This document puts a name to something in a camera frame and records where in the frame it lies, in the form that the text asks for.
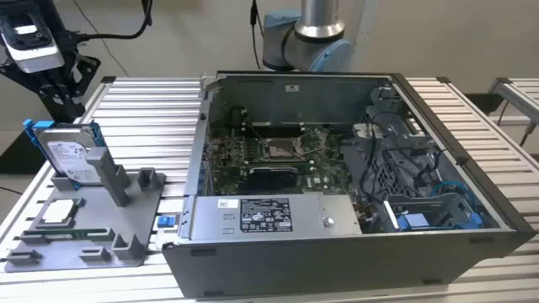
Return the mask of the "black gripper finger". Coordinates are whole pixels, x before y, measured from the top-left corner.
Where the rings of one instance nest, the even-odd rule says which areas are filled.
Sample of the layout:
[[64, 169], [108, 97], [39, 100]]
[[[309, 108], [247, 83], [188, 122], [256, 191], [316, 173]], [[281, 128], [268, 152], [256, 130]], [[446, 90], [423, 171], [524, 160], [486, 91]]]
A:
[[81, 97], [85, 94], [100, 66], [101, 61], [96, 57], [76, 55], [67, 85], [73, 107], [73, 116], [83, 116], [85, 112]]
[[59, 71], [59, 68], [53, 68], [25, 73], [16, 64], [1, 64], [1, 75], [37, 95], [51, 116], [69, 116], [64, 93], [59, 87], [63, 85]]

